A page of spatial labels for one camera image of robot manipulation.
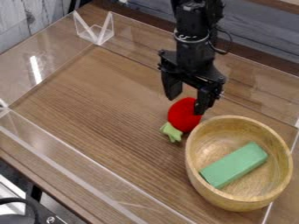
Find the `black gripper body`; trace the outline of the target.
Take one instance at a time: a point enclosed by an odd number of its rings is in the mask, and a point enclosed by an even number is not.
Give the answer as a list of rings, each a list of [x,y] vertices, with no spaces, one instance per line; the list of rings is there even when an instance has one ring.
[[[176,50],[160,50],[157,68],[171,74],[179,74],[181,84],[199,88],[200,85],[224,85],[225,76],[213,66],[215,48],[211,35],[204,38],[173,33]]]

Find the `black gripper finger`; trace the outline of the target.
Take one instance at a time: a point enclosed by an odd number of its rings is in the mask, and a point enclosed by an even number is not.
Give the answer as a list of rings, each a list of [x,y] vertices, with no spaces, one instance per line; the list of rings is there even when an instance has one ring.
[[[221,85],[200,85],[193,103],[193,114],[201,116],[207,109],[213,106],[223,92]]]
[[[183,92],[183,80],[177,73],[161,71],[163,91],[165,97],[172,101]]]

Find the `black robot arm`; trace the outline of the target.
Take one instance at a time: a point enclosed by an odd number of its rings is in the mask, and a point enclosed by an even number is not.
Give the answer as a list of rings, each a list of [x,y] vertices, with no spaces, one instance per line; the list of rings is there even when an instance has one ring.
[[[197,91],[193,114],[203,115],[223,93],[227,77],[215,67],[215,54],[227,54],[229,48],[220,50],[217,32],[223,19],[224,3],[221,0],[171,0],[175,16],[173,51],[159,51],[163,91],[173,100],[183,92],[183,85]]]

